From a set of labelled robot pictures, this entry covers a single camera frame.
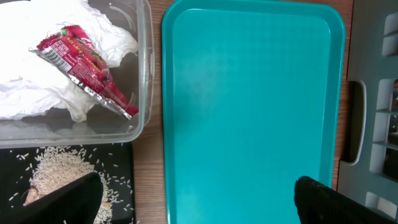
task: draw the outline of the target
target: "wooden surface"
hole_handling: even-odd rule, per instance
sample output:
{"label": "wooden surface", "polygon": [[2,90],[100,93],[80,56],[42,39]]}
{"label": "wooden surface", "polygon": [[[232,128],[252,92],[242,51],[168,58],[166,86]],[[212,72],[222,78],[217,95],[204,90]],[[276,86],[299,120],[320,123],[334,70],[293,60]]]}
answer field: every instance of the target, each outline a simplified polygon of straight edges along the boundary
{"label": "wooden surface", "polygon": [[[162,18],[173,0],[149,0],[152,9],[155,44],[155,80],[152,117],[143,133],[134,141],[134,175],[136,188],[136,214],[140,224],[167,223],[164,186],[163,125],[162,125],[162,56],[161,25]],[[336,137],[335,168],[333,170],[333,188],[337,186],[338,163],[347,141],[349,86],[346,81],[349,36],[353,0],[306,0],[328,4],[334,7],[346,24],[346,48],[343,69],[343,84],[339,109]]]}

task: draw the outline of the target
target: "red snack wrapper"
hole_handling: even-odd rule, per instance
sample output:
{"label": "red snack wrapper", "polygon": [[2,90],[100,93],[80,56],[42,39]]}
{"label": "red snack wrapper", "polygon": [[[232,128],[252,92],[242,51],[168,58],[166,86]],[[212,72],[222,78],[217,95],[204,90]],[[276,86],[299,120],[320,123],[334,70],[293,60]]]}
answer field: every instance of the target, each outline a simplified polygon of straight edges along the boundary
{"label": "red snack wrapper", "polygon": [[101,105],[128,119],[138,113],[117,88],[106,62],[80,26],[64,27],[58,34],[41,41],[37,48],[37,54]]}

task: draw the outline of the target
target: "uncooked rice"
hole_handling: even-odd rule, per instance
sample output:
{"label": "uncooked rice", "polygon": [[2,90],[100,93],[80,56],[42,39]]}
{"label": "uncooked rice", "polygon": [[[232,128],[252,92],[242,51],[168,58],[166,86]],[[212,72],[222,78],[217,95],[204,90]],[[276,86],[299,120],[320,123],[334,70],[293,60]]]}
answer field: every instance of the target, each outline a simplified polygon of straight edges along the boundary
{"label": "uncooked rice", "polygon": [[[29,182],[40,195],[47,195],[90,172],[97,172],[94,170],[94,165],[85,162],[81,156],[75,155],[76,150],[65,152],[64,147],[68,149],[69,146],[45,148],[44,154],[39,158],[40,163],[37,165],[33,179],[29,179]],[[101,172],[98,174],[102,183],[106,183],[104,174]],[[108,186],[103,184],[103,203],[98,210],[94,224],[106,223],[112,218],[110,196]]]}

